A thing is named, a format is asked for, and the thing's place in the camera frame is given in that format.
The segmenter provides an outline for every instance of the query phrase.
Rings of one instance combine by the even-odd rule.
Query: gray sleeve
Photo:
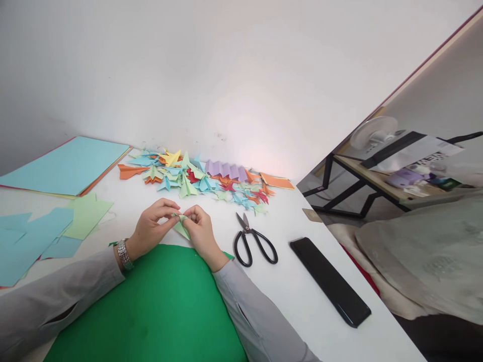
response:
[[[233,261],[213,275],[250,361],[320,361]]]
[[[109,247],[2,296],[0,360],[48,342],[123,280]]]

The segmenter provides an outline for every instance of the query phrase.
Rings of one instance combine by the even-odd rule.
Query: black scissors handle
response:
[[[270,242],[270,240],[268,240],[265,236],[263,236],[261,233],[259,233],[258,231],[256,230],[253,230],[251,229],[250,230],[250,233],[253,234],[253,237],[255,238],[255,241],[257,242],[258,244],[258,247],[260,248],[260,251],[262,252],[262,255],[264,256],[264,258],[270,263],[270,264],[276,264],[278,263],[278,254],[277,254],[277,251],[275,250],[275,247],[273,246],[273,244]],[[243,238],[243,244],[245,246],[245,250],[247,251],[247,255],[248,255],[248,263],[245,263],[242,258],[240,257],[240,254],[238,253],[238,241],[240,239],[240,236]],[[270,247],[270,249],[272,250],[272,253],[273,253],[273,260],[270,259],[270,257],[267,255],[267,253],[265,252],[265,249],[263,249],[263,246],[262,246],[262,243],[260,242],[260,239],[258,237],[261,237],[262,239],[264,239],[266,241],[266,243],[268,244],[268,246]],[[250,247],[248,246],[248,243],[247,243],[247,238],[245,237],[245,233],[240,231],[238,232],[238,234],[236,235],[236,238],[235,238],[235,244],[234,244],[234,247],[233,247],[234,251],[235,251],[235,255],[236,255],[236,258],[238,259],[238,261],[240,262],[241,265],[245,266],[245,267],[250,267],[252,266],[252,263],[253,263],[253,258],[252,258],[252,252],[250,251]]]

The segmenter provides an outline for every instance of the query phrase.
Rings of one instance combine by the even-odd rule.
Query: white fan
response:
[[[356,128],[351,136],[351,146],[370,152],[375,147],[387,143],[404,132],[397,131],[397,119],[394,117],[375,117]]]

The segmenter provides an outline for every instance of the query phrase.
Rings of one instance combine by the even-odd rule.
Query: person's left hand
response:
[[[126,240],[126,251],[134,261],[150,252],[164,238],[166,233],[180,220],[180,207],[171,200],[159,199],[144,210],[137,222],[134,234]],[[167,218],[164,224],[158,224],[160,218]]]

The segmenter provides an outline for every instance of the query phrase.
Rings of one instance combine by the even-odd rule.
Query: metal watch band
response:
[[[119,257],[121,258],[122,264],[126,270],[131,270],[134,268],[134,264],[132,263],[131,259],[129,259],[129,255],[127,254],[126,250],[126,239],[122,239],[117,243],[117,252]]]

